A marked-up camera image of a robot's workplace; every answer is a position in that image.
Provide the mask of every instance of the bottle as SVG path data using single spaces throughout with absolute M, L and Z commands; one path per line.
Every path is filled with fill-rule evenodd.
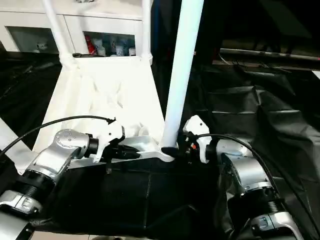
M 111 53 L 111 55 L 117 54 L 116 44 L 117 44 L 117 37 L 110 36 L 110 53 Z
M 128 49 L 128 38 L 127 37 L 120 37 L 119 45 L 123 46 L 123 56 L 129 56 L 129 49 Z
M 103 46 L 99 46 L 96 50 L 99 56 L 106 56 L 106 49 Z
M 95 48 L 95 46 L 92 44 L 90 36 L 84 35 L 84 37 L 85 37 L 86 45 L 88 46 L 89 54 L 90 54 L 90 55 L 97 55 L 96 48 Z
M 135 56 L 136 55 L 136 48 L 130 47 L 129 48 L 129 56 Z
M 115 52 L 118 57 L 123 57 L 125 55 L 124 54 L 124 46 L 123 45 L 116 45 Z

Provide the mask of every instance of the glass cabinet door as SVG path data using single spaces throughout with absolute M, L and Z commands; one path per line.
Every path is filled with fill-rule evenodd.
M 58 54 L 58 48 L 50 28 L 7 26 L 20 52 Z
M 68 50 L 75 53 L 63 15 L 57 15 Z M 9 52 L 57 54 L 51 24 L 44 13 L 0 12 L 0 41 Z
M 141 56 L 142 20 L 65 16 L 76 53 Z
M 84 31 L 89 54 L 104 57 L 136 55 L 134 35 Z

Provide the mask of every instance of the red bottle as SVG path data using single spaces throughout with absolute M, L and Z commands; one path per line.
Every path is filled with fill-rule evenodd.
M 91 54 L 91 55 L 97 55 L 96 48 L 95 48 L 95 46 L 92 44 L 90 36 L 84 35 L 84 37 L 85 37 L 86 45 L 88 46 L 89 54 Z

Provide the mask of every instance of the black cable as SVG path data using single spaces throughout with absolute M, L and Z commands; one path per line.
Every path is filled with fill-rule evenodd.
M 196 139 L 199 138 L 203 138 L 203 137 L 214 137 L 214 138 L 219 138 L 219 139 L 228 139 L 228 140 L 232 140 L 235 141 L 238 144 L 241 144 L 243 146 L 245 146 L 247 149 L 249 149 L 252 154 L 256 157 L 256 160 L 259 162 L 259 164 L 262 166 L 263 170 L 265 171 L 266 175 L 268 176 L 272 186 L 274 187 L 274 189 L 276 190 L 276 192 L 279 194 L 279 190 L 277 189 L 277 185 L 271 175 L 271 172 L 269 171 L 267 165 L 265 164 L 265 162 L 263 161 L 262 157 L 259 155 L 259 153 L 254 150 L 249 144 L 241 141 L 240 139 L 233 137 L 233 136 L 229 136 L 229 135 L 224 135 L 224 134 L 214 134 L 214 133 L 206 133 L 206 134 L 199 134 L 199 135 L 195 135 Z M 298 199 L 299 203 L 301 204 L 303 210 L 305 211 L 305 213 L 308 215 L 310 221 L 312 222 L 314 229 L 316 231 L 316 233 L 318 234 L 318 236 L 320 237 L 320 230 L 317 226 L 317 223 L 314 219 L 314 217 L 312 216 L 311 212 L 309 211 L 309 209 L 307 208 L 307 206 L 305 205 L 305 203 L 303 202 L 302 198 L 299 196 L 299 194 L 297 193 L 297 191 L 294 189 L 294 187 L 292 186 L 292 184 L 289 182 L 288 178 L 286 177 L 286 175 L 284 174 L 284 172 L 273 162 L 273 161 L 269 161 L 272 166 L 279 172 L 279 174 L 283 177 L 285 183 L 289 186 L 289 188 L 291 189 L 291 191 L 294 193 L 295 197 Z
M 69 117 L 64 117 L 64 118 L 60 118 L 54 121 L 49 121 L 45 124 L 42 124 L 40 126 L 37 126 L 33 129 L 31 129 L 30 131 L 27 131 L 25 134 L 23 134 L 22 136 L 18 137 L 16 140 L 14 140 L 13 142 L 11 142 L 8 146 L 6 146 L 2 152 L 0 152 L 0 159 L 1 157 L 10 149 L 12 148 L 17 142 L 19 142 L 20 140 L 22 140 L 24 137 L 28 136 L 29 134 L 33 133 L 34 131 L 37 131 L 39 129 L 45 128 L 49 125 L 52 124 L 57 124 L 60 122 L 64 122 L 64 121 L 68 121 L 68 120 L 72 120 L 72 119 L 100 119 L 100 120 L 105 120 L 108 122 L 108 124 L 112 123 L 113 120 L 110 120 L 109 118 L 106 117 L 102 117 L 102 116 L 92 116 L 92 115 L 83 115 L 83 116 L 69 116 Z

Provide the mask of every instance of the white frame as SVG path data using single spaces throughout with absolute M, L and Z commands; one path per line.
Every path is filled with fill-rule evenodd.
M 66 36 L 66 43 L 69 51 L 75 53 L 74 45 L 71 41 L 69 31 L 63 15 L 58 15 L 57 19 L 61 25 L 62 34 Z M 20 52 L 9 30 L 6 27 L 30 27 L 51 29 L 48 17 L 44 13 L 27 12 L 0 12 L 0 41 L 4 48 L 10 52 Z
M 74 81 L 78 80 L 79 78 L 85 78 L 79 70 L 82 68 L 83 70 L 87 68 L 88 70 L 91 69 L 91 66 L 97 66 L 98 69 L 94 70 L 94 74 L 98 74 L 99 76 L 102 73 L 102 70 L 104 67 L 98 66 L 95 64 L 94 61 L 99 61 L 100 64 L 105 66 L 108 64 L 107 62 L 102 62 L 101 59 L 104 61 L 112 61 L 115 65 L 109 65 L 110 68 L 112 68 L 112 71 L 115 74 L 118 73 L 124 73 L 124 71 L 121 71 L 122 67 L 124 66 L 122 62 L 120 62 L 121 59 L 126 59 L 132 61 L 131 63 L 135 62 L 136 64 L 139 64 L 139 67 L 134 66 L 133 64 L 128 64 L 127 66 L 133 67 L 132 71 L 136 71 L 136 79 L 141 79 L 141 74 L 145 73 L 148 74 L 145 77 L 145 82 L 141 84 L 141 86 L 148 86 L 145 88 L 145 92 L 149 94 L 147 95 L 146 99 L 154 99 L 154 102 L 148 102 L 148 107 L 146 107 L 143 110 L 143 114 L 152 114 L 151 112 L 158 112 L 159 115 L 153 115 L 152 116 L 155 118 L 155 120 L 160 120 L 163 121 L 163 116 L 161 113 L 161 108 L 160 108 L 160 103 L 158 99 L 158 94 L 155 88 L 155 83 L 151 80 L 153 80 L 153 75 L 151 72 L 151 68 L 149 63 L 150 59 L 148 56 L 150 55 L 150 52 L 148 53 L 150 49 L 150 0 L 143 0 L 143 38 L 142 38 L 142 54 L 141 57 L 111 57 L 111 58 L 96 58 L 96 59 L 86 59 L 83 58 L 81 60 L 74 59 L 68 50 L 67 43 L 64 39 L 63 35 L 63 30 L 62 27 L 60 26 L 60 21 L 58 19 L 58 16 L 55 13 L 54 7 L 52 5 L 51 0 L 42 0 L 43 5 L 46 9 L 46 14 L 47 17 L 51 23 L 51 30 L 54 36 L 54 39 L 56 41 L 57 47 L 59 49 L 59 56 L 60 56 L 60 61 L 63 65 L 61 75 L 59 77 L 60 82 L 62 81 L 64 84 L 67 84 L 69 88 L 67 87 L 64 89 L 62 92 L 58 92 L 57 94 L 62 94 L 63 97 L 67 97 L 68 99 L 72 96 L 72 93 L 70 92 L 70 89 L 74 91 L 75 94 L 79 94 L 79 91 L 74 89 L 73 86 L 78 86 L 77 83 L 73 84 Z M 195 50 L 195 45 L 196 45 L 196 40 L 197 40 L 197 35 L 198 35 L 198 30 L 199 30 L 199 24 L 200 24 L 200 19 L 201 19 L 201 14 L 202 14 L 202 8 L 203 8 L 204 0 L 199 0 L 199 1 L 193 1 L 193 0 L 183 0 L 182 5 L 181 5 L 181 11 L 180 11 L 180 18 L 179 18 L 179 26 L 178 26 L 178 34 L 177 34 L 177 40 L 176 40 L 176 46 L 175 46 L 175 52 L 174 52 L 174 61 L 173 61 L 173 67 L 172 67 L 172 74 L 171 74 L 171 83 L 170 83 L 170 90 L 169 90 L 169 97 L 168 97 L 168 104 L 167 104 L 167 111 L 166 111 L 166 118 L 165 118 L 165 123 L 164 123 L 164 131 L 162 135 L 162 139 L 160 143 L 156 143 L 151 137 L 148 137 L 148 140 L 150 140 L 149 143 L 152 143 L 152 147 L 149 148 L 150 144 L 144 144 L 144 142 L 140 142 L 139 140 L 136 142 L 137 144 L 142 144 L 142 151 L 141 152 L 141 157 L 143 157 L 143 153 L 147 158 L 150 158 L 152 156 L 156 156 L 160 158 L 161 160 L 165 162 L 171 162 L 174 160 L 174 158 L 164 154 L 161 152 L 161 147 L 175 147 L 176 146 L 176 141 L 177 141 L 177 135 L 178 135 L 178 130 L 180 126 L 180 121 L 181 121 L 181 116 L 182 116 L 182 111 L 184 107 L 184 101 L 186 97 L 186 91 L 187 91 L 187 86 L 188 86 L 188 81 L 189 81 L 189 75 L 190 75 L 190 70 L 191 70 L 191 65 L 192 65 L 192 59 L 194 56 L 194 50 Z M 62 79 L 63 73 L 67 71 L 69 73 L 68 79 Z M 86 90 L 86 86 L 79 86 L 83 90 Z M 148 89 L 154 89 L 154 94 L 148 91 Z M 81 97 L 81 94 L 77 96 L 77 98 L 74 98 L 73 101 L 77 101 L 75 105 L 77 105 L 77 109 L 81 109 L 83 106 L 82 104 L 79 104 L 78 100 Z M 54 102 L 53 99 L 50 101 L 50 106 L 60 106 L 61 103 L 66 106 L 66 103 L 68 100 L 66 99 L 58 99 L 58 101 Z M 158 106 L 158 111 L 155 111 L 154 106 Z M 60 113 L 55 114 L 56 116 L 59 116 L 60 114 L 65 114 L 63 113 L 64 111 L 60 111 Z M 48 116 L 48 111 L 45 116 L 45 122 Z M 40 138 L 46 138 L 48 139 L 49 134 L 44 134 L 43 132 L 44 129 L 42 129 L 39 133 L 39 136 L 37 138 L 37 142 L 40 140 Z M 35 148 L 39 147 L 38 143 L 35 143 L 34 150 Z
M 142 21 L 91 16 L 64 16 L 77 53 L 88 54 L 83 32 L 134 35 L 137 56 L 142 54 Z

